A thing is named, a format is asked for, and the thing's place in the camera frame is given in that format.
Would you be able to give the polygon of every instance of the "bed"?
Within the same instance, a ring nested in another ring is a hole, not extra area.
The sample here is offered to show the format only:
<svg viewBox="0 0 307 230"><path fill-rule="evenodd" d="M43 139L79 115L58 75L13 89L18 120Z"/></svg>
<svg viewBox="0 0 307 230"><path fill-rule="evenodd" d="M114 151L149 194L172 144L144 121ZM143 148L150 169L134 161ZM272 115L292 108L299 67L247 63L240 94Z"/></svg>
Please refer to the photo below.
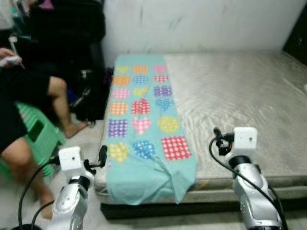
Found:
<svg viewBox="0 0 307 230"><path fill-rule="evenodd" d="M286 208L307 204L307 68L286 53L165 55L177 112L198 170L177 205L173 199L138 206L114 204L106 168L95 191L107 219L238 210L232 175L209 155L213 128L256 127L255 159ZM106 142L106 126L102 145Z"/></svg>

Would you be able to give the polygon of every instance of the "white object in hand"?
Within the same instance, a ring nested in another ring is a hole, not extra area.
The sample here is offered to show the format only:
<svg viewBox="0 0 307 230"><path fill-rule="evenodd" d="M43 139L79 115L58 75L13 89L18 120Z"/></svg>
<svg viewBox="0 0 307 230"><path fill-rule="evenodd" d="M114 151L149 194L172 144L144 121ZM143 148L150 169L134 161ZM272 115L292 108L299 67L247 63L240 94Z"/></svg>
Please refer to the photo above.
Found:
<svg viewBox="0 0 307 230"><path fill-rule="evenodd" d="M19 56L5 57L0 61L0 67L4 67L7 63L18 66L21 58Z"/></svg>

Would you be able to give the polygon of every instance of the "teal towel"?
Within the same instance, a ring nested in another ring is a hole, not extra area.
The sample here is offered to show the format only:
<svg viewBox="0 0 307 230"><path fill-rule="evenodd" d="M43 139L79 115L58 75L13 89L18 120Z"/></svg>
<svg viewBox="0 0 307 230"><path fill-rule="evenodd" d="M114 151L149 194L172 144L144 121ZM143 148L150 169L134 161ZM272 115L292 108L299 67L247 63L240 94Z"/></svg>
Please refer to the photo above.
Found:
<svg viewBox="0 0 307 230"><path fill-rule="evenodd" d="M107 112L107 189L113 201L179 203L195 182L197 160L177 114L164 57L119 56Z"/></svg>

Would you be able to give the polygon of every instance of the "black cloth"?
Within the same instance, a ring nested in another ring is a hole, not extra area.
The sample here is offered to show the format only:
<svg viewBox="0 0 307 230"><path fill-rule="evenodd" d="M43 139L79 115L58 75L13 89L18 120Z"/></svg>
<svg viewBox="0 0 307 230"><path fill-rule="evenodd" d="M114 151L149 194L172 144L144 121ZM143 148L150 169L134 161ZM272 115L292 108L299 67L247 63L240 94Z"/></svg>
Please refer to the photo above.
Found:
<svg viewBox="0 0 307 230"><path fill-rule="evenodd" d="M15 101L39 105L47 97L50 76L15 67L0 69L0 154L27 130Z"/></svg>

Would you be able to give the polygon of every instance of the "person's foot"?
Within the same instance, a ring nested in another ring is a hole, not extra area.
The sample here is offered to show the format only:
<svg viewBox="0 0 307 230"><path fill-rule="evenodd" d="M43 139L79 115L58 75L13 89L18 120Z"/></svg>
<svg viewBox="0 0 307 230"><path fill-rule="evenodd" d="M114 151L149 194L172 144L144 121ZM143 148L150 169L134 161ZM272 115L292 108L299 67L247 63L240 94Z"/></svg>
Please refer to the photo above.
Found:
<svg viewBox="0 0 307 230"><path fill-rule="evenodd" d="M47 190L43 195L41 195L39 197L39 201L40 201L41 205L49 203L53 200L54 200L54 198L52 196L52 193L49 190ZM42 210L43 218L45 218L45 219L51 219L52 218L52 207L53 207L52 205L49 205Z"/></svg>
<svg viewBox="0 0 307 230"><path fill-rule="evenodd" d="M79 124L71 124L64 128L66 138L71 138L76 135L79 131L87 127L87 122L81 122Z"/></svg>

